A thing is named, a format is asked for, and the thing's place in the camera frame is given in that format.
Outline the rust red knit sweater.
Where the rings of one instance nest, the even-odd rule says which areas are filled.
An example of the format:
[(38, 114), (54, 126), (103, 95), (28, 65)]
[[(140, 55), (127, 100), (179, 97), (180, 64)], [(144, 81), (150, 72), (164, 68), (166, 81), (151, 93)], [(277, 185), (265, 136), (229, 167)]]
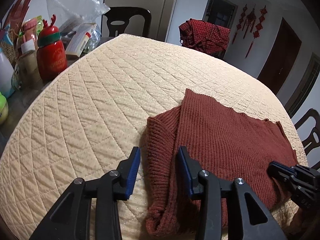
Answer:
[(288, 196), (268, 176), (269, 163), (298, 164), (280, 122), (238, 113), (189, 89), (179, 106), (148, 118), (146, 143), (151, 189), (146, 230), (158, 238), (195, 231), (199, 217), (199, 202), (187, 197), (183, 177), (177, 175), (180, 146), (217, 177), (243, 178), (268, 209)]

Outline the dark wooden chair right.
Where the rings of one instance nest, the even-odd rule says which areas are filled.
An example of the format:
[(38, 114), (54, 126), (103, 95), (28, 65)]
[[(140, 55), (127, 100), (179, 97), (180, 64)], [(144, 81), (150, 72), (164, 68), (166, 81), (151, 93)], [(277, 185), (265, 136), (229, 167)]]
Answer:
[(295, 128), (298, 130), (309, 119), (314, 120), (313, 127), (310, 128), (309, 135), (302, 140), (305, 155), (307, 157), (310, 168), (319, 170), (319, 113), (314, 108), (310, 108), (307, 112), (296, 122)]

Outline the dark wooden chair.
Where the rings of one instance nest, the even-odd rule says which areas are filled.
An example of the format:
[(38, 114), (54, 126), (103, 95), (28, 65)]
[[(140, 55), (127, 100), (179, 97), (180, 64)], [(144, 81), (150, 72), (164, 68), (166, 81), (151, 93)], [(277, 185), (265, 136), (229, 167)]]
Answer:
[(307, 112), (296, 122), (295, 128), (298, 130), (309, 119), (314, 120), (313, 127), (310, 128), (309, 135), (302, 140), (305, 155), (307, 157), (310, 168), (319, 170), (319, 113), (314, 108), (310, 108)]
[(107, 18), (106, 26), (109, 30), (109, 37), (117, 37), (125, 33), (125, 29), (133, 16), (142, 16), (144, 18), (142, 36), (146, 38), (149, 36), (152, 16), (147, 9), (141, 7), (110, 7), (104, 16)]

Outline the cream quilted table cover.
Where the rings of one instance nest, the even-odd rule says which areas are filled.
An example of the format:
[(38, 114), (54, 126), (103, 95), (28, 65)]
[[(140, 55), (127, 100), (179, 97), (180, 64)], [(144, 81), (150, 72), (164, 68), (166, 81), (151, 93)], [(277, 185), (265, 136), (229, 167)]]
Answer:
[(178, 106), (186, 89), (253, 118), (279, 121), (306, 165), (278, 98), (260, 81), (207, 54), (122, 34), (62, 72), (26, 110), (1, 156), (1, 217), (28, 239), (69, 184), (117, 167), (147, 118)]

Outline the dark brown door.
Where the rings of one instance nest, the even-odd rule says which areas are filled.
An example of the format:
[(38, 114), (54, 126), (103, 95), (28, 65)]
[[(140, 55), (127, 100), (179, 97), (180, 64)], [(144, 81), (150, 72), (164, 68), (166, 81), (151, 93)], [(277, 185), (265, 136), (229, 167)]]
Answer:
[(258, 80), (277, 94), (290, 73), (302, 41), (285, 19), (280, 27)]

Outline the green round container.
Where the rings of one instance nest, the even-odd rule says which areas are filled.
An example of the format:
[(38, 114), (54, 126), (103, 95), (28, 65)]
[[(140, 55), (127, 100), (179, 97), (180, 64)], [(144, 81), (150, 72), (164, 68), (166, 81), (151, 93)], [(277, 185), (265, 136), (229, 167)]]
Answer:
[(0, 125), (2, 125), (8, 117), (9, 106), (7, 99), (0, 93)]

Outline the red checked cloth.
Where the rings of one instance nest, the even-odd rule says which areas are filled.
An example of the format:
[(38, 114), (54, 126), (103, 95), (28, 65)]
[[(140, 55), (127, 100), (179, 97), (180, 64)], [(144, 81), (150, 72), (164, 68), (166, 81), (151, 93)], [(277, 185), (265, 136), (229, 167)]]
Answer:
[(189, 19), (179, 27), (183, 47), (213, 55), (225, 51), (230, 29), (203, 20)]

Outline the glass jar white lid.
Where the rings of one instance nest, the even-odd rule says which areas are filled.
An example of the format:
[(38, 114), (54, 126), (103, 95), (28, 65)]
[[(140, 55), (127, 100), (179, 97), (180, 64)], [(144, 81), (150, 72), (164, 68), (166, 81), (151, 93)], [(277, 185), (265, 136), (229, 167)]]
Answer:
[(37, 51), (33, 39), (21, 44), (22, 55), (18, 59), (18, 76), (22, 87), (29, 87), (40, 79)]

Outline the red Chinese knot decoration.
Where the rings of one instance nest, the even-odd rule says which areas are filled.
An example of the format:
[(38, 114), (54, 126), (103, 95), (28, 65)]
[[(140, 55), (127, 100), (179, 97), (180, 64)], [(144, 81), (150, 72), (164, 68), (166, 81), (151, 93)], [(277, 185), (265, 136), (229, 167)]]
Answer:
[(247, 5), (245, 5), (242, 8), (242, 12), (240, 14), (240, 18), (239, 21), (236, 25), (236, 31), (234, 33), (234, 36), (232, 38), (232, 44), (234, 44), (238, 33), (240, 33), (240, 31), (243, 31), (243, 39), (246, 38), (247, 33), (251, 33), (253, 35), (253, 40), (251, 42), (251, 44), (249, 45), (248, 51), (245, 55), (245, 58), (248, 57), (255, 39), (260, 37), (260, 31), (263, 29), (263, 22), (265, 21), (265, 15), (267, 14), (267, 9), (266, 6), (264, 6), (263, 8), (260, 9), (260, 16), (257, 17), (255, 14), (255, 6), (252, 8), (252, 10), (247, 13), (248, 7)]

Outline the white plastic bottle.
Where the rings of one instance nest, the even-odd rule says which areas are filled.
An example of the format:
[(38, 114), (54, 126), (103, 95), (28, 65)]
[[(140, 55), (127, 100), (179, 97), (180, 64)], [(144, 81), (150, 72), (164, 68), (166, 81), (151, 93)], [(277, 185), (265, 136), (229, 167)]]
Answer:
[(1, 49), (0, 54), (0, 91), (1, 94), (4, 95), (6, 98), (9, 98), (13, 92), (14, 89), (11, 85), (11, 78), (14, 73), (14, 69), (6, 57), (6, 55), (3, 53), (3, 50)]

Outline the red reindeer bottle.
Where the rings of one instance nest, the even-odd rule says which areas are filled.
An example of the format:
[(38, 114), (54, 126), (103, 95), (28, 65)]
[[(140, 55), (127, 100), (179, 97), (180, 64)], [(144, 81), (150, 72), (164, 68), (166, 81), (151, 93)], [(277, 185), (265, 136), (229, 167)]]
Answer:
[(52, 81), (67, 68), (65, 48), (55, 22), (54, 14), (50, 24), (43, 20), (43, 29), (37, 39), (37, 66), (43, 81)]

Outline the white red paper box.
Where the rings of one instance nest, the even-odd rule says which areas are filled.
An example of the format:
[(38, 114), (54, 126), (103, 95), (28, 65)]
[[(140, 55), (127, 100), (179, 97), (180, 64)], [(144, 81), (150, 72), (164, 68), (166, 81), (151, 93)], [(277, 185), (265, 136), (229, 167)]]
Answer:
[(66, 55), (80, 57), (96, 27), (96, 23), (81, 24), (65, 50)]

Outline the dark wooden chair far left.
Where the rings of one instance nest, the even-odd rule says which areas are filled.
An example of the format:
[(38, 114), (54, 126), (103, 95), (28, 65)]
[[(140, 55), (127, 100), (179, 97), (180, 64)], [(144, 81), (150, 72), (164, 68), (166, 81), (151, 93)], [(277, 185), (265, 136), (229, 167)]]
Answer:
[(106, 26), (109, 30), (109, 37), (117, 37), (125, 33), (125, 29), (133, 16), (142, 16), (144, 18), (142, 36), (146, 38), (149, 36), (152, 16), (147, 9), (141, 7), (110, 7), (104, 16), (107, 18)]

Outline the red gift bag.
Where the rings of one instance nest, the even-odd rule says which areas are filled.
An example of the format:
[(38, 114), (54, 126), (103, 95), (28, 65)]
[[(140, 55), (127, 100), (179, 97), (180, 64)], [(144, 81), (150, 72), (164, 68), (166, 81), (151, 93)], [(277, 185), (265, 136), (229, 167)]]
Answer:
[(4, 26), (6, 27), (10, 24), (10, 29), (18, 33), (29, 9), (30, 2), (31, 0), (17, 0), (9, 10)]

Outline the clear plastic bag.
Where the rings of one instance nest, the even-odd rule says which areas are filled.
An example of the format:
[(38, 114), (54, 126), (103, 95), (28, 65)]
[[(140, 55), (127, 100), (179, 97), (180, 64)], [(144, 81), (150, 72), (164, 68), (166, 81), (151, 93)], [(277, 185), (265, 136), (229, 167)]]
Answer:
[(103, 0), (46, 0), (49, 16), (56, 16), (55, 25), (62, 33), (76, 31), (84, 23), (96, 19), (110, 10)]

